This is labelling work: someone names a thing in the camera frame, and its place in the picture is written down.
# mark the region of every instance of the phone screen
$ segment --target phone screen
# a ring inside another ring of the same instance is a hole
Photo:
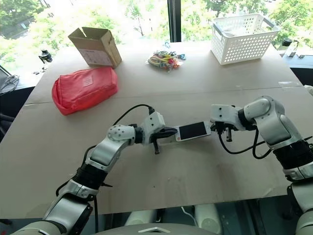
[[[204,122],[198,122],[186,126],[179,127],[180,139],[189,139],[197,136],[206,135],[206,129],[204,126]]]

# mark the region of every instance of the white phone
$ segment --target white phone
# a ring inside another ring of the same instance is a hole
[[[209,121],[202,121],[186,126],[174,126],[177,129],[176,141],[187,141],[211,134]]]

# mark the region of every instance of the red pouch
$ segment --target red pouch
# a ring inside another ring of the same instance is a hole
[[[79,70],[61,75],[52,87],[52,99],[63,115],[88,109],[118,91],[111,67]]]

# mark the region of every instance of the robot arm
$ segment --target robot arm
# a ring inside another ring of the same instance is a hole
[[[303,213],[296,234],[313,234],[313,145],[303,140],[285,116],[283,105],[269,96],[262,96],[244,108],[213,104],[211,122],[211,129],[219,135],[228,129],[227,141],[231,141],[232,130],[259,130],[283,166],[286,178],[293,182],[287,193],[294,210]]]
[[[165,127],[163,116],[158,112],[150,113],[139,127],[136,124],[110,127],[104,140],[94,148],[77,169],[76,175],[60,190],[43,220],[29,224],[15,234],[78,235],[92,212],[89,201],[94,200],[121,151],[134,143],[147,145],[153,142],[157,154],[157,139],[169,137],[176,132],[175,128]]]

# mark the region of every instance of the table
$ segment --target table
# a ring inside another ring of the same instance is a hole
[[[266,94],[284,103],[286,114],[304,137],[312,134],[308,126],[313,110],[300,114],[303,107],[313,106],[313,99],[272,48],[261,60],[221,67],[199,45],[174,44],[188,53],[183,66],[171,73],[145,65],[149,52],[141,51],[131,60],[130,47],[119,47],[123,58],[116,69],[120,91],[69,116],[61,115],[51,102],[51,86],[58,75],[88,66],[72,49],[66,57],[71,62],[62,54],[56,57],[0,144],[0,217],[41,217],[55,198],[55,189],[74,175],[85,149],[99,143],[112,123],[138,103],[152,105],[167,126],[176,126],[208,120],[213,103],[243,106]],[[147,110],[138,108],[121,123],[140,124],[146,116]],[[250,146],[253,135],[234,133],[229,148]],[[276,196],[286,194],[290,184],[273,154],[263,160],[254,159],[251,152],[228,155],[215,133],[186,142],[172,137],[159,143],[159,155],[154,155],[152,145],[137,144],[122,152],[106,178],[113,187],[101,188],[98,194],[99,213]],[[266,149],[259,146],[257,153]]]

